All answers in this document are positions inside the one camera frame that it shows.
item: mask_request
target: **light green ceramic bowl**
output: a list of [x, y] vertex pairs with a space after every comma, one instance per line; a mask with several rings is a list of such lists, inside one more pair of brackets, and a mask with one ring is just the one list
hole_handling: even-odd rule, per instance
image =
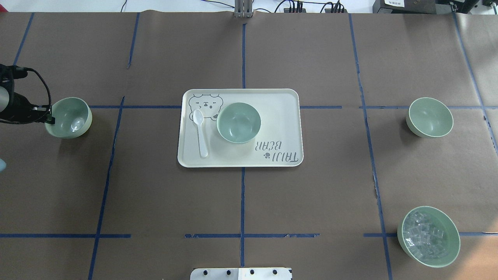
[[253, 139], [261, 128], [257, 110], [246, 103], [233, 103], [221, 110], [216, 119], [221, 136], [232, 143], [245, 143]]
[[438, 138], [450, 133], [453, 128], [453, 115], [441, 101], [422, 97], [410, 105], [406, 123], [410, 130], [420, 137]]
[[68, 97], [52, 105], [55, 124], [45, 124], [52, 136], [71, 139], [83, 135], [92, 124], [92, 111], [88, 104], [77, 97]]
[[[407, 220], [407, 217], [415, 211], [427, 214], [430, 217], [430, 220], [433, 222], [434, 226], [444, 231], [443, 239], [445, 242], [444, 248], [446, 249], [445, 255], [437, 256], [433, 259], [425, 259], [421, 256], [414, 256], [414, 254], [408, 249], [409, 241], [407, 240], [407, 236], [403, 234], [403, 227], [406, 226], [405, 222]], [[408, 212], [408, 214], [406, 214], [401, 223], [399, 223], [398, 225], [398, 241], [403, 250], [411, 258], [423, 265], [432, 268], [443, 268], [450, 265], [455, 261], [458, 253], [460, 252], [460, 235], [458, 233], [457, 227], [450, 219], [450, 217], [443, 213], [443, 211], [431, 206], [419, 206], [412, 209], [410, 212]]]

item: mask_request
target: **spoon handle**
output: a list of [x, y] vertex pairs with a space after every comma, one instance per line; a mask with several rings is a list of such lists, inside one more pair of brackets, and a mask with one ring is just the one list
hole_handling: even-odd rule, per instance
[[199, 131], [199, 151], [201, 152], [201, 157], [208, 157], [208, 146], [206, 145], [206, 139], [202, 131], [202, 124], [197, 125], [197, 130]]

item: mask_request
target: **brown table surface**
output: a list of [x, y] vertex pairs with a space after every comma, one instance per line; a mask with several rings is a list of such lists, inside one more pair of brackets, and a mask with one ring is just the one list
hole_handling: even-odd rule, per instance
[[[186, 280], [193, 268], [242, 266], [292, 268], [295, 280], [496, 279], [498, 235], [482, 232], [498, 232], [497, 23], [0, 13], [0, 63], [36, 69], [54, 101], [80, 97], [94, 116], [73, 140], [0, 125], [0, 279]], [[294, 89], [303, 163], [180, 166], [192, 88]], [[34, 75], [16, 92], [46, 103]], [[423, 96], [450, 106], [447, 136], [409, 131], [407, 107]], [[448, 267], [417, 263], [395, 237], [420, 205], [461, 232]]]

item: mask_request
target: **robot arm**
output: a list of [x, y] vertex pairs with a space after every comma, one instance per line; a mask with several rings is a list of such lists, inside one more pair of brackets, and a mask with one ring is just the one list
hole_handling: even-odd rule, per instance
[[[31, 104], [26, 97], [14, 92], [14, 80], [25, 78], [34, 72], [47, 90], [48, 105]], [[24, 125], [30, 123], [55, 124], [51, 115], [52, 99], [50, 90], [40, 74], [31, 68], [0, 64], [0, 123]]]

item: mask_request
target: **cartoon bear face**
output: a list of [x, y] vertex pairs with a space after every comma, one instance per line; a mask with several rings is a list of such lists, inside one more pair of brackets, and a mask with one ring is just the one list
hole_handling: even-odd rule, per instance
[[188, 100], [188, 105], [190, 106], [190, 115], [189, 118], [194, 120], [192, 115], [194, 114], [194, 110], [201, 110], [205, 119], [212, 119], [216, 121], [218, 118], [218, 113], [223, 106], [223, 99], [219, 96], [212, 96], [211, 94], [203, 94], [200, 96], [192, 96]]

